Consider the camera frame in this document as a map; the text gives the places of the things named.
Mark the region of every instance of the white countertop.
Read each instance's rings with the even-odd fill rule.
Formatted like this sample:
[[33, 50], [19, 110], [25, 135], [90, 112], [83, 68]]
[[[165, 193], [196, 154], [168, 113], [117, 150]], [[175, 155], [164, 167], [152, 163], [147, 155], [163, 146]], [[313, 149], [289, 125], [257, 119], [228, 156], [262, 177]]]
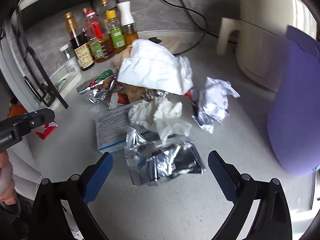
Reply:
[[[215, 44], [208, 46], [205, 42], [186, 56], [191, 62], [196, 89], [203, 88], [206, 76], [210, 76], [230, 81], [241, 96], [229, 97], [230, 116], [221, 125], [215, 123], [213, 134], [201, 130], [192, 119], [191, 105], [186, 97], [169, 97], [169, 100], [182, 101], [183, 119], [193, 125], [190, 137], [207, 171], [203, 175], [183, 175], [158, 187], [134, 187], [124, 153], [115, 153], [110, 175], [97, 199], [88, 205], [92, 215], [110, 240], [212, 239], [232, 208], [207, 165], [208, 154], [216, 150], [240, 173], [248, 173], [255, 180], [270, 181], [275, 177], [281, 181], [293, 214], [294, 239], [297, 239], [312, 220], [312, 217], [299, 214], [309, 210], [313, 176], [291, 176], [283, 170], [272, 151], [266, 115], [275, 93], [241, 72], [232, 48], [225, 56], [217, 56]], [[113, 68], [111, 61], [84, 72], [82, 80]], [[95, 119], [107, 111], [106, 106], [86, 101], [76, 90], [72, 90], [65, 100], [69, 108], [60, 105], [55, 110], [57, 130], [44, 141], [34, 134], [28, 135], [36, 163], [43, 176], [51, 181], [63, 181], [74, 173], [81, 174], [101, 157], [97, 150]], [[258, 204], [259, 201], [254, 201], [239, 239], [246, 237]]]

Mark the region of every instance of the air fryer handle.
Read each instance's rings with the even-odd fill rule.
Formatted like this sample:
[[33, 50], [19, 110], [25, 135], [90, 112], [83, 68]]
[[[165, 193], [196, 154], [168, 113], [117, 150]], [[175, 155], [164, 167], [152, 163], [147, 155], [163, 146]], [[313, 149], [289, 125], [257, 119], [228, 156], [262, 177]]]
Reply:
[[231, 32], [240, 30], [240, 21], [222, 18], [219, 40], [217, 44], [217, 54], [224, 55], [227, 50], [228, 40]]

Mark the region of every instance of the trash pile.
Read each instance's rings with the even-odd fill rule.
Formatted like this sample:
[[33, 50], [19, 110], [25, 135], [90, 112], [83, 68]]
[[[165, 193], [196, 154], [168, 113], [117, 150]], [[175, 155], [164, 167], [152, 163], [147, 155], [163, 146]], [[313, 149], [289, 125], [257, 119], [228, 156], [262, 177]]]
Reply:
[[114, 65], [115, 73], [106, 70], [77, 88], [91, 103], [109, 109], [96, 120], [98, 149], [124, 149], [135, 186], [203, 173], [204, 164], [188, 138], [192, 125], [181, 118], [182, 103], [167, 96], [188, 96], [193, 119], [213, 133], [214, 119], [221, 123], [228, 116], [227, 96], [239, 97], [231, 84], [207, 77], [203, 90], [191, 90], [188, 58], [175, 57], [149, 40], [135, 40], [114, 57]]

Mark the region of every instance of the small seasoning jar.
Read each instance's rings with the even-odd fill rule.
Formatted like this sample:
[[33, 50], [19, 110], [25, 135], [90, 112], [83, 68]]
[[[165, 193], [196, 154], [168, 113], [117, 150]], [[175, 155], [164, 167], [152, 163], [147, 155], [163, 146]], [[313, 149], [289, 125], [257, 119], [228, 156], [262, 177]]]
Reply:
[[60, 48], [61, 59], [69, 72], [80, 71], [79, 61], [73, 49], [69, 48], [69, 44]]

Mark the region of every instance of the human hand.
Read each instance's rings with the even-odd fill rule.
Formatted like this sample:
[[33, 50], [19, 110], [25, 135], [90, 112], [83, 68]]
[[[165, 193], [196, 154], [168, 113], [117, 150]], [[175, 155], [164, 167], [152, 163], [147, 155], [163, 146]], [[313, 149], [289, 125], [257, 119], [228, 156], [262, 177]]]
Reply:
[[13, 170], [6, 151], [0, 153], [0, 201], [7, 205], [15, 204], [17, 193], [12, 179]]

